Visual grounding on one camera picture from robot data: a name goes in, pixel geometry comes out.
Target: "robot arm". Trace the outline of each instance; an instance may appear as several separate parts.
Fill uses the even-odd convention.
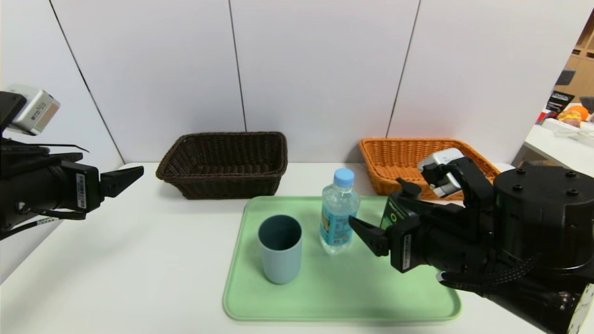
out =
[[[99,174],[77,161],[82,153],[50,154],[55,144],[24,144],[4,138],[7,128],[30,136],[40,134],[60,104],[43,90],[12,85],[0,92],[0,240],[52,221],[35,216],[85,219],[105,197],[116,197],[144,173],[135,167]]]
[[[425,180],[442,196],[462,190],[464,207],[420,201],[420,187],[400,179],[388,203],[406,214],[385,229],[351,217],[353,230],[402,273],[434,266],[447,287],[488,298],[546,333],[577,333],[594,297],[594,179],[533,166],[491,185],[468,157],[435,160],[419,165]]]

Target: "water bottle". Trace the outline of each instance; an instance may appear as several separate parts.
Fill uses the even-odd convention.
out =
[[[334,172],[334,182],[322,191],[322,221],[320,241],[328,254],[345,251],[349,246],[353,230],[349,216],[356,216],[361,199],[353,190],[355,173],[348,168]]]

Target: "wicker basket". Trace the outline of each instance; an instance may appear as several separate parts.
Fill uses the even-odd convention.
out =
[[[446,198],[437,197],[417,169],[417,164],[431,153],[455,147],[472,158],[493,183],[499,171],[468,144],[448,138],[367,138],[359,143],[367,163],[367,171],[375,192],[388,195],[400,190],[396,178],[417,183],[424,200],[463,200],[462,192]]]
[[[180,137],[156,175],[190,200],[252,198],[274,195],[286,168],[282,133],[200,133]]]

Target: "blue cup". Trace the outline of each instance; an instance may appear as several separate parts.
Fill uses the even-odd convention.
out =
[[[285,284],[297,277],[301,269],[302,239],[301,225],[293,217],[272,216],[260,225],[262,264],[270,282]]]

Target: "white table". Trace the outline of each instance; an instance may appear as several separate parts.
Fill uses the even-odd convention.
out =
[[[247,201],[186,200],[154,176],[156,163],[143,165],[145,176],[86,221],[62,223],[4,282],[2,334],[540,333],[467,292],[460,292],[462,315],[447,323],[231,320],[222,296]],[[318,196],[341,166],[290,163],[277,195]],[[356,189],[374,194],[365,166],[347,166],[356,173]],[[593,315],[582,333],[594,333]]]
[[[560,166],[594,177],[594,147],[573,139],[556,137],[553,131],[534,125],[512,165],[517,166],[528,150]]]

